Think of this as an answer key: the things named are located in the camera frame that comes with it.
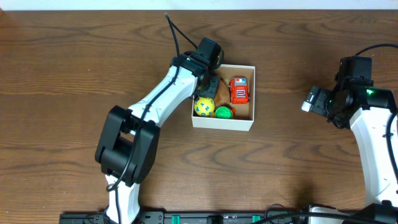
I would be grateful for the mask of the red toy truck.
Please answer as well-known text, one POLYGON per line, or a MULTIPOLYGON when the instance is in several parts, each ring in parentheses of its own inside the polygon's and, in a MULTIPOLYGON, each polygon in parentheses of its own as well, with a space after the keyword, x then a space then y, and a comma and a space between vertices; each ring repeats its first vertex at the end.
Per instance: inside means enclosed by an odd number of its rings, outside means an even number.
POLYGON ((249 103, 249 86, 247 78, 232 77, 229 80, 230 101, 232 104, 249 103))

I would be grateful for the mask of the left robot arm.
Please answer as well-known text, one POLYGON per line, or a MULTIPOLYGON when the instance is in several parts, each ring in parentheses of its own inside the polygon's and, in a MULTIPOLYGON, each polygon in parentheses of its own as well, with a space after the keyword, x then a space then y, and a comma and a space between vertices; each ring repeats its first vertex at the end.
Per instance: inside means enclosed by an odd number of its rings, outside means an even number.
POLYGON ((196 50, 174 57, 165 78, 141 101, 109 111, 95 152, 108 182, 106 223, 136 220, 139 185, 154 164, 161 126, 185 99, 215 95, 214 71, 223 56, 221 47, 205 37, 196 50))

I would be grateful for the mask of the brown plush toy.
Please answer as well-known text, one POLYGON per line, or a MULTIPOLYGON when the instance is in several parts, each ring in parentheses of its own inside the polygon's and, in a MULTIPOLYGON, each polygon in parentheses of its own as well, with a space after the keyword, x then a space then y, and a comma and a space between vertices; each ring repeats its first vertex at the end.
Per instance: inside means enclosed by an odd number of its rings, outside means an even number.
POLYGON ((229 92, 228 82, 219 74, 216 74, 215 76, 220 79, 220 81, 218 83, 216 95, 214 97, 215 106, 217 108, 220 106, 230 106, 231 105, 231 102, 230 102, 231 95, 229 92))

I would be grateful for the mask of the green round toy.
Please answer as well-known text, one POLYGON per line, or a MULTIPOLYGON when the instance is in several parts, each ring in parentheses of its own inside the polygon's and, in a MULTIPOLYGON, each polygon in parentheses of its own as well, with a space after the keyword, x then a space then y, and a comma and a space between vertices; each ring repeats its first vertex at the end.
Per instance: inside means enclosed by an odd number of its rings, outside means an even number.
POLYGON ((232 109, 228 108, 227 106, 220 106, 215 111, 215 118, 218 119, 233 119, 234 112, 232 109))

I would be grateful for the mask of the duck toy with blue hat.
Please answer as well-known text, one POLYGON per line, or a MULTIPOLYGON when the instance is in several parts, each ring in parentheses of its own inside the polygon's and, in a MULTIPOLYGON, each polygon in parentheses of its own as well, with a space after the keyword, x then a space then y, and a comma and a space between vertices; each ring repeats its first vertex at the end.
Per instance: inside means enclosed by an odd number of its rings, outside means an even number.
POLYGON ((236 108, 235 107, 230 108, 230 112, 232 117, 234 117, 236 115, 236 108))

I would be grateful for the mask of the yellow ball with blue marks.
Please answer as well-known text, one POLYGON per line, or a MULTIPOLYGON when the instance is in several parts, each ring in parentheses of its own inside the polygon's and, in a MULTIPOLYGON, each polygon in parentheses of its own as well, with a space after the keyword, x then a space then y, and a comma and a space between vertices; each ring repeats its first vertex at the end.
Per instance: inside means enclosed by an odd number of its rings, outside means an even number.
POLYGON ((209 117, 215 111, 215 102, 212 98, 199 97, 193 104, 193 110, 198 116, 209 117))

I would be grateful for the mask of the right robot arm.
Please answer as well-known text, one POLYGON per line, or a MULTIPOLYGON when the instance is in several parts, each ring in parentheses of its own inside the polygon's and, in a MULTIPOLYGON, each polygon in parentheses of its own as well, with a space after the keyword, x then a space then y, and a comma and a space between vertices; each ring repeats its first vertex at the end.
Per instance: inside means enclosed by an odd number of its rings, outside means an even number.
POLYGON ((332 90, 313 86, 302 110, 353 132, 365 183, 365 207, 355 217, 397 223, 397 105, 393 92, 374 87, 372 60, 340 60, 332 90))

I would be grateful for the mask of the white cardboard box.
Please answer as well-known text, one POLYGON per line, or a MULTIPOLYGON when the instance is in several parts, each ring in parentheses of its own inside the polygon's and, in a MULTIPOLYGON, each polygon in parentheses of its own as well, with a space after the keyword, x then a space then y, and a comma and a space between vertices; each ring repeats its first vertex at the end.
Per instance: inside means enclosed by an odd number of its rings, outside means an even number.
POLYGON ((254 122, 255 112, 255 89, 256 89, 256 68, 245 65, 222 64, 215 71, 222 81, 229 85, 229 79, 233 77, 245 77, 248 81, 249 102, 243 104, 230 104, 236 108, 233 119, 207 118, 198 116, 192 103, 191 119, 194 128, 225 129, 234 131, 249 131, 254 122))

